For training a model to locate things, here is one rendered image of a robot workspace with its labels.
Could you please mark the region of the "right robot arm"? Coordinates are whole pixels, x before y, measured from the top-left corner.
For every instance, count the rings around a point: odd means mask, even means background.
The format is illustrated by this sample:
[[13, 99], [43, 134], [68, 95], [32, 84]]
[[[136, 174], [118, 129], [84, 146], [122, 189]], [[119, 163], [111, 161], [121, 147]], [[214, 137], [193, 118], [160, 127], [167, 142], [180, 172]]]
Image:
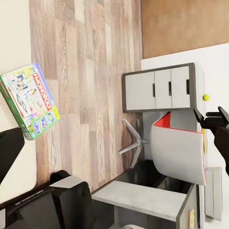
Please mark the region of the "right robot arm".
[[[224, 127], [229, 129], [229, 114], [221, 107], [218, 106], [219, 112], [207, 112], [206, 119], [200, 113], [200, 111], [194, 107], [194, 113], [197, 119], [197, 123], [200, 123], [203, 129], [210, 129], [213, 135], [216, 134], [218, 127]], [[229, 165], [226, 163], [225, 171], [229, 176]]]

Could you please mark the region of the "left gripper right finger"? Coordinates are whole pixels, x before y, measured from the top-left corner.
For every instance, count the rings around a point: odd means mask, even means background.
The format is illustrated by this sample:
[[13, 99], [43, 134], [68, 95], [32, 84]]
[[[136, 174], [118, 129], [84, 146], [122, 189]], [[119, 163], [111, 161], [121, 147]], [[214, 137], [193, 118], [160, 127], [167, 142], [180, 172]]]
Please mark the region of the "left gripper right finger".
[[229, 165], [229, 129], [218, 127], [214, 136], [214, 145]]

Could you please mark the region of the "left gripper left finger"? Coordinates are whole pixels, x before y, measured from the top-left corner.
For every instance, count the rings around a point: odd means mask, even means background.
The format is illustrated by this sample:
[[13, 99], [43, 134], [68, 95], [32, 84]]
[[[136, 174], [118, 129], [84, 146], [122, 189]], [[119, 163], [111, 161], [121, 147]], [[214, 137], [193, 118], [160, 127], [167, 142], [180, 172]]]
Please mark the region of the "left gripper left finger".
[[0, 132], [0, 184], [25, 145], [21, 127]]

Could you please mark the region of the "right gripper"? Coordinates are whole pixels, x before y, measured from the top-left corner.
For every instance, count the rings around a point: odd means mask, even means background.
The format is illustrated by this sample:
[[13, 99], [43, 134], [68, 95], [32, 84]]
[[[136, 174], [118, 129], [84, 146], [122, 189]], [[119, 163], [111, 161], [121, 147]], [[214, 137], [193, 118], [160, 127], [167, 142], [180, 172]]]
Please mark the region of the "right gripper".
[[197, 119], [197, 123], [200, 123], [203, 129], [210, 129], [213, 135], [216, 134], [218, 127], [229, 129], [229, 114], [221, 106], [218, 106], [218, 109], [222, 117], [207, 117], [205, 120], [204, 116], [196, 107], [194, 107], [193, 110]]

